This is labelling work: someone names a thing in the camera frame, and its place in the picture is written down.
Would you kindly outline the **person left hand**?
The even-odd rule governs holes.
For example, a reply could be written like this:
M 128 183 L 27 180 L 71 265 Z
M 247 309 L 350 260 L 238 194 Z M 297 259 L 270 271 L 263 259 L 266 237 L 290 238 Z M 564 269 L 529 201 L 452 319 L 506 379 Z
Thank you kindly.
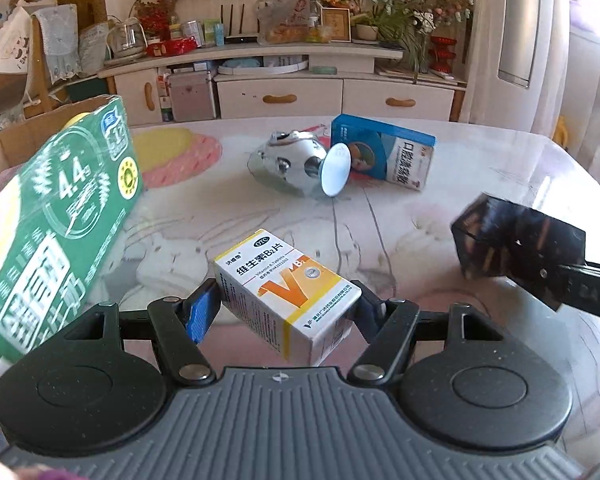
M 43 465 L 10 469 L 0 463 L 0 480 L 85 480 L 83 477 L 62 469 Z

